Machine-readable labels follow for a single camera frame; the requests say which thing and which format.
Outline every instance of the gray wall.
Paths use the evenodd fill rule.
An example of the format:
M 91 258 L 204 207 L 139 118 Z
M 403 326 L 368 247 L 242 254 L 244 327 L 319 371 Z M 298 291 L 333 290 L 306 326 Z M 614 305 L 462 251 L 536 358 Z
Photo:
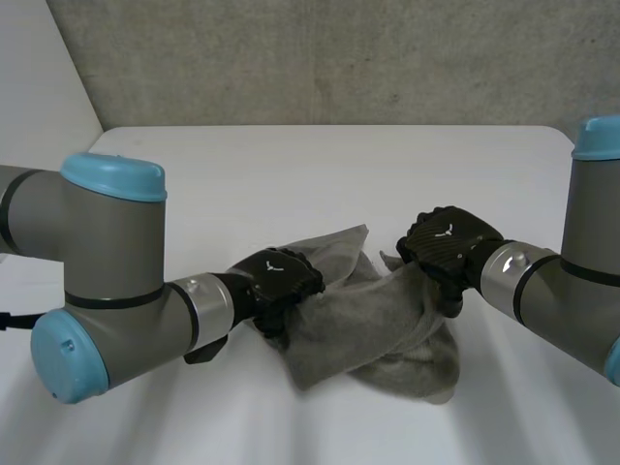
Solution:
M 620 112 L 618 0 L 47 0 L 106 129 Z

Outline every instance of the robotic arm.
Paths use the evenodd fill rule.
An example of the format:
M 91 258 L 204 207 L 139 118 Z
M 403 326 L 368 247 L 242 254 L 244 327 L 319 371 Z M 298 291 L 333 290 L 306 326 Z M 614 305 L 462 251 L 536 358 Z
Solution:
M 0 315 L 0 327 L 34 325 L 35 368 L 63 403 L 176 357 L 209 361 L 246 319 L 277 337 L 278 312 L 324 288 L 321 273 L 285 249 L 165 283 L 167 193 L 152 163 L 83 153 L 60 172 L 0 167 L 0 192 L 0 252 L 64 263 L 63 308 Z
M 562 253 L 504 238 L 455 207 L 422 214 L 397 245 L 454 317 L 475 288 L 493 307 L 620 386 L 620 117 L 587 121 L 573 152 Z

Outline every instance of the blue end cap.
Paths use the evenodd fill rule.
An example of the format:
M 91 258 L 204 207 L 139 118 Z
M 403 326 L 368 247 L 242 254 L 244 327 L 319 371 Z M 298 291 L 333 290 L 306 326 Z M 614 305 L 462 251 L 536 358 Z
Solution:
M 109 389 L 108 371 L 97 347 L 65 310 L 52 310 L 37 321 L 30 352 L 44 386 L 63 404 L 77 404 Z
M 111 155 L 77 153 L 65 160 L 60 174 L 79 187 L 135 202 L 162 202 L 166 174 L 155 163 Z
M 613 344 L 604 363 L 604 375 L 617 386 L 620 386 L 620 337 Z
M 592 118 L 581 124 L 573 158 L 586 162 L 620 160 L 620 115 Z

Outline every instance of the white tabletop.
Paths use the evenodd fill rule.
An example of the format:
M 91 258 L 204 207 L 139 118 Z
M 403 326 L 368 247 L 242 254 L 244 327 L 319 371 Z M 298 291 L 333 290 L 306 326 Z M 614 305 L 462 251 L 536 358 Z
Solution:
M 315 126 L 116 129 L 91 151 L 166 168 L 170 280 L 359 223 L 378 264 L 419 212 L 445 204 L 559 250 L 572 148 L 542 127 Z M 7 258 L 0 311 L 61 305 L 61 271 Z M 36 379 L 29 334 L 1 333 L 0 463 L 617 463 L 620 390 L 475 292 L 451 327 L 462 368 L 444 406 L 347 376 L 299 393 L 243 326 L 211 363 L 172 362 L 62 406 Z

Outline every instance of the crumpled fabric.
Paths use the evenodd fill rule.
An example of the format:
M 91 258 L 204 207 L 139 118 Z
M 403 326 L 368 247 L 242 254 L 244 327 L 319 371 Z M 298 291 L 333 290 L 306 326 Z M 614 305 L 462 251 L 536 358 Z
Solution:
M 286 246 L 304 254 L 326 285 L 283 316 L 286 334 L 276 347 L 294 383 L 306 390 L 349 373 L 393 394 L 449 398 L 459 360 L 435 309 L 438 288 L 415 263 L 383 252 L 391 273 L 382 276 L 362 252 L 367 235 L 360 225 Z

